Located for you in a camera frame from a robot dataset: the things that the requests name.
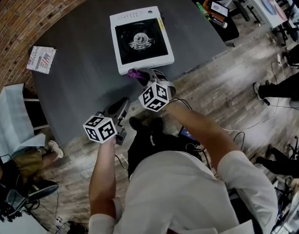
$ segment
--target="american flag print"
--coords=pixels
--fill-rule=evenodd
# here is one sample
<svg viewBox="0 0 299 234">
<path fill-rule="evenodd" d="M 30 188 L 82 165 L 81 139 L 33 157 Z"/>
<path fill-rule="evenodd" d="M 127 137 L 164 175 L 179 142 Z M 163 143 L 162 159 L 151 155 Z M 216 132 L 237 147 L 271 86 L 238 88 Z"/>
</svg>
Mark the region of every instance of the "american flag print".
<svg viewBox="0 0 299 234">
<path fill-rule="evenodd" d="M 43 58 L 42 58 L 42 61 L 48 65 L 49 61 L 50 61 L 50 58 L 51 57 L 47 53 L 45 53 Z"/>
</svg>

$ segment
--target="person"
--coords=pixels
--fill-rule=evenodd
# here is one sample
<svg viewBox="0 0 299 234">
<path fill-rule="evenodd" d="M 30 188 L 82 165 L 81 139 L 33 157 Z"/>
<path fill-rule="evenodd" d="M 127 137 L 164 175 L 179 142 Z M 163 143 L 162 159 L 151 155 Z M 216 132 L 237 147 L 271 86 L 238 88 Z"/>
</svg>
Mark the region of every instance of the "person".
<svg viewBox="0 0 299 234">
<path fill-rule="evenodd" d="M 51 151 L 47 154 L 42 155 L 39 150 L 31 149 L 4 164 L 0 162 L 0 198 L 5 197 L 5 189 L 14 189 L 19 175 L 21 185 L 33 184 L 39 179 L 44 168 L 64 156 L 64 152 L 54 140 L 50 140 L 48 146 Z"/>
<path fill-rule="evenodd" d="M 254 91 L 259 100 L 267 97 L 291 98 L 293 101 L 299 101 L 299 72 L 279 83 L 278 85 L 267 83 L 260 85 L 254 83 Z"/>
<path fill-rule="evenodd" d="M 275 156 L 275 161 L 269 160 L 271 155 Z M 299 158 L 291 160 L 272 145 L 268 146 L 265 158 L 257 157 L 256 163 L 263 165 L 274 174 L 299 178 Z"/>
<path fill-rule="evenodd" d="M 162 136 L 157 148 L 150 129 L 137 130 L 128 150 L 130 183 L 125 211 L 115 198 L 115 139 L 100 145 L 89 186 L 90 234 L 269 234 L 278 213 L 275 190 L 229 135 L 213 120 L 171 102 L 165 110 L 208 151 L 220 179 L 175 138 Z M 228 190 L 236 190 L 251 214 L 236 211 Z"/>
<path fill-rule="evenodd" d="M 287 50 L 283 53 L 283 58 L 288 65 L 298 64 L 299 63 L 299 44 L 296 45 L 291 50 Z"/>
</svg>

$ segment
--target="gray table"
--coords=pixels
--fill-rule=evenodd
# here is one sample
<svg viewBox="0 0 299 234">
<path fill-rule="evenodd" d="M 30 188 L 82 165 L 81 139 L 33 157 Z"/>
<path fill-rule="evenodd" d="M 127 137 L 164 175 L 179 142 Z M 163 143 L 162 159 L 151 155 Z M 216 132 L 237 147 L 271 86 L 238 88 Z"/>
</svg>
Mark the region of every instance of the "gray table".
<svg viewBox="0 0 299 234">
<path fill-rule="evenodd" d="M 88 0 L 53 25 L 35 45 L 57 49 L 48 75 L 33 72 L 36 90 L 60 145 L 85 134 L 82 124 L 98 110 L 141 91 L 118 73 L 110 15 L 158 6 L 175 62 L 160 67 L 169 80 L 226 50 L 211 24 L 191 0 Z"/>
</svg>

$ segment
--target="shoe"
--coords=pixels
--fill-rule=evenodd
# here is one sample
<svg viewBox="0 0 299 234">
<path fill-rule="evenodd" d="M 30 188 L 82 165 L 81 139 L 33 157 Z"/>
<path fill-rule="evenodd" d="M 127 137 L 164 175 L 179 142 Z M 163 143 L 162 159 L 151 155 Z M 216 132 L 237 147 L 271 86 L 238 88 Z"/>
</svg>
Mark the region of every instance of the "shoe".
<svg viewBox="0 0 299 234">
<path fill-rule="evenodd" d="M 288 63 L 288 59 L 289 59 L 288 51 L 283 52 L 283 54 L 282 54 L 282 59 L 284 60 L 284 62 L 285 62 L 287 65 L 289 65 L 289 63 Z"/>
<path fill-rule="evenodd" d="M 162 133 L 164 126 L 164 121 L 160 117 L 153 119 L 149 124 L 149 128 L 153 133 Z"/>
<path fill-rule="evenodd" d="M 51 148 L 52 152 L 56 152 L 57 158 L 63 158 L 64 152 L 58 147 L 58 144 L 54 140 L 49 140 L 48 146 Z"/>
<path fill-rule="evenodd" d="M 145 126 L 143 126 L 142 124 L 142 121 L 137 117 L 130 117 L 129 124 L 132 127 L 132 129 L 137 132 L 145 128 Z"/>
<path fill-rule="evenodd" d="M 271 157 L 273 148 L 274 147 L 271 144 L 268 145 L 267 150 L 265 152 L 265 158 L 266 159 L 269 159 Z"/>
<path fill-rule="evenodd" d="M 257 98 L 258 100 L 262 100 L 262 98 L 259 96 L 259 87 L 260 87 L 260 84 L 258 82 L 255 82 L 253 84 L 253 90 L 255 91 L 255 93 L 257 94 Z"/>
</svg>

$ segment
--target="floor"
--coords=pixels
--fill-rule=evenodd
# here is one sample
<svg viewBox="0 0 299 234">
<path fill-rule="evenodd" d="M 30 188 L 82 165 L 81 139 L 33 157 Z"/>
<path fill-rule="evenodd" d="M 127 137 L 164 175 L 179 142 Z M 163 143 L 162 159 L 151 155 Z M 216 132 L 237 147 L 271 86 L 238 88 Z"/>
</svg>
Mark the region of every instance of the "floor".
<svg viewBox="0 0 299 234">
<path fill-rule="evenodd" d="M 248 26 L 243 27 L 242 23 L 238 23 L 241 34 L 246 34 Z M 263 154 L 269 143 L 285 152 L 287 144 L 294 142 L 295 135 L 299 136 L 299 111 L 291 108 L 267 107 L 257 100 L 253 93 L 253 82 L 270 80 L 275 83 L 271 65 L 278 82 L 283 80 L 283 76 L 288 77 L 297 72 L 295 68 L 284 66 L 281 69 L 276 65 L 277 53 L 283 48 L 279 47 L 280 44 L 275 44 L 272 38 L 268 34 L 237 48 L 229 48 L 227 53 L 212 63 L 196 67 L 175 81 L 178 97 L 186 99 L 194 110 L 212 117 L 225 129 L 244 130 L 242 151 L 249 158 L 255 153 Z M 272 105 L 288 106 L 288 101 L 283 98 L 279 100 L 273 98 L 269 101 Z M 131 104 L 124 122 L 128 135 L 123 146 L 116 149 L 117 155 L 126 167 L 127 150 L 135 135 L 135 131 L 128 125 L 130 116 L 137 116 L 148 122 L 157 115 L 143 111 L 138 101 Z M 181 125 L 164 113 L 161 116 L 166 122 L 166 132 L 176 135 Z M 229 131 L 229 133 L 234 137 L 237 132 Z M 239 148 L 242 140 L 242 136 L 236 139 Z M 65 157 L 45 171 L 44 177 L 57 182 L 60 188 L 58 194 L 41 200 L 41 206 L 34 213 L 51 233 L 66 233 L 69 230 L 68 224 L 64 224 L 60 231 L 58 228 L 68 220 L 88 226 L 90 217 L 88 187 L 97 151 L 98 144 L 83 136 L 65 147 Z M 265 172 L 271 180 L 274 179 L 273 174 Z M 117 160 L 116 180 L 117 196 L 124 203 L 129 182 L 126 170 Z M 55 213 L 62 223 L 58 223 L 54 218 Z"/>
</svg>

